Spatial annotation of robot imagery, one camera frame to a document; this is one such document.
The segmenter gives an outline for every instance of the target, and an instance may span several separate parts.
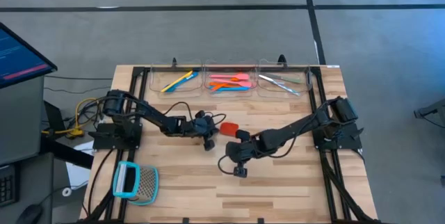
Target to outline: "wooden table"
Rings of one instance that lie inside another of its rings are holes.
[[[132,65],[117,66],[112,89],[128,90],[132,70]],[[321,66],[321,72],[327,98],[346,97],[341,70]],[[158,93],[146,89],[145,100],[165,111],[180,99],[160,98]],[[256,93],[246,98],[218,99],[204,91],[200,97],[183,100],[190,104],[193,114],[200,109],[226,113],[226,121],[236,122],[240,129],[251,133],[265,127],[280,128],[311,113],[307,93],[283,101],[260,97]],[[188,112],[185,106],[178,106],[169,115],[188,115]],[[190,218],[192,223],[256,223],[258,218],[265,218],[266,223],[330,222],[320,157],[311,133],[299,136],[292,152],[283,159],[263,158],[248,162],[249,175],[245,179],[224,175],[216,165],[225,153],[227,141],[236,139],[223,135],[214,139],[215,148],[205,152],[202,139],[166,137],[156,126],[143,121],[143,138],[135,162],[159,169],[159,194],[152,205],[128,204],[125,222],[180,223],[183,217]],[[287,150],[289,144],[290,141],[277,154]],[[106,153],[106,150],[95,153],[90,182]],[[100,171],[92,195],[92,209],[109,189],[115,153]],[[350,150],[339,150],[339,156],[346,188],[365,213],[377,218],[363,161]],[[229,159],[222,162],[225,170],[231,171],[233,167]],[[88,204],[90,186],[85,205]],[[342,218],[339,195],[333,188],[337,214]],[[113,218],[118,216],[119,204],[120,200],[116,198]]]

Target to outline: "computer monitor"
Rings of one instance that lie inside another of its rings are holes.
[[[57,67],[0,22],[0,88],[57,70]]]

